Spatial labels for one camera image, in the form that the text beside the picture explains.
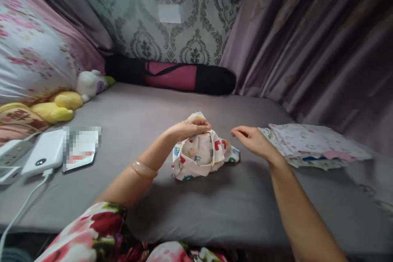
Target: person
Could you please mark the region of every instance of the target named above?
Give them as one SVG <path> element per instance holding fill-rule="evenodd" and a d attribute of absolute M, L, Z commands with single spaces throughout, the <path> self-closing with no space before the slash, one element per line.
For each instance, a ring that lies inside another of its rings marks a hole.
<path fill-rule="evenodd" d="M 180 122 L 161 134 L 77 220 L 68 225 L 36 261 L 235 261 L 226 252 L 192 247 L 182 242 L 148 245 L 136 242 L 124 224 L 132 208 L 152 184 L 177 142 L 210 130 L 203 118 Z M 347 261 L 333 235 L 313 207 L 279 151 L 257 129 L 231 131 L 250 151 L 269 163 L 282 223 L 297 261 Z"/>

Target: yoga mat bag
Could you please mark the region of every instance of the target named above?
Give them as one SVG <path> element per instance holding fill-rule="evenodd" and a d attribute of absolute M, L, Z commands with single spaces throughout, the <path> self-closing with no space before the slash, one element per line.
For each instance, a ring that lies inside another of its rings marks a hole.
<path fill-rule="evenodd" d="M 131 59 L 119 54 L 106 58 L 105 70 L 108 76 L 122 83 L 203 94 L 230 94 L 236 85 L 236 76 L 226 68 L 202 64 L 160 63 Z"/>

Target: mauve curtain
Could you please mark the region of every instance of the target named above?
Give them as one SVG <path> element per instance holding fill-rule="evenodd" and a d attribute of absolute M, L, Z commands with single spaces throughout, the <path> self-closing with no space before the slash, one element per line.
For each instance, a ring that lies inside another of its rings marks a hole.
<path fill-rule="evenodd" d="M 45 0 L 104 55 L 112 54 L 113 42 L 86 0 Z"/>
<path fill-rule="evenodd" d="M 392 46 L 392 0 L 243 0 L 220 66 L 236 94 L 393 156 Z"/>

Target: yellow stuffed toy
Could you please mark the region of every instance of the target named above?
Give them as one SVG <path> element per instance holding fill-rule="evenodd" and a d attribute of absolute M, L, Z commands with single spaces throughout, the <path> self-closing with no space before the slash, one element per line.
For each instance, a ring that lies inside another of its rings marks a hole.
<path fill-rule="evenodd" d="M 82 97 L 72 91 L 63 91 L 50 99 L 51 102 L 35 104 L 30 109 L 50 124 L 70 121 L 74 110 L 83 106 Z"/>

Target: gray bed sheet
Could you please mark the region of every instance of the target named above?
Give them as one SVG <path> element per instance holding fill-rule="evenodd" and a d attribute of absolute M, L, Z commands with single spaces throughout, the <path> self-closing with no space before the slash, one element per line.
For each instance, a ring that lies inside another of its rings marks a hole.
<path fill-rule="evenodd" d="M 288 247 L 267 163 L 230 136 L 231 128 L 241 124 L 266 127 L 292 122 L 278 104 L 121 83 L 86 103 L 66 124 L 102 126 L 94 165 L 68 174 L 58 170 L 33 196 L 14 231 L 60 232 L 161 132 L 195 111 L 202 111 L 218 135 L 240 149 L 241 162 L 225 164 L 207 177 L 180 182 L 171 177 L 168 157 L 151 189 L 129 213 L 131 231 L 147 242 Z M 392 223 L 344 170 L 300 168 L 295 174 L 347 253 L 393 253 Z M 0 187 L 2 230 L 41 179 L 19 179 Z"/>

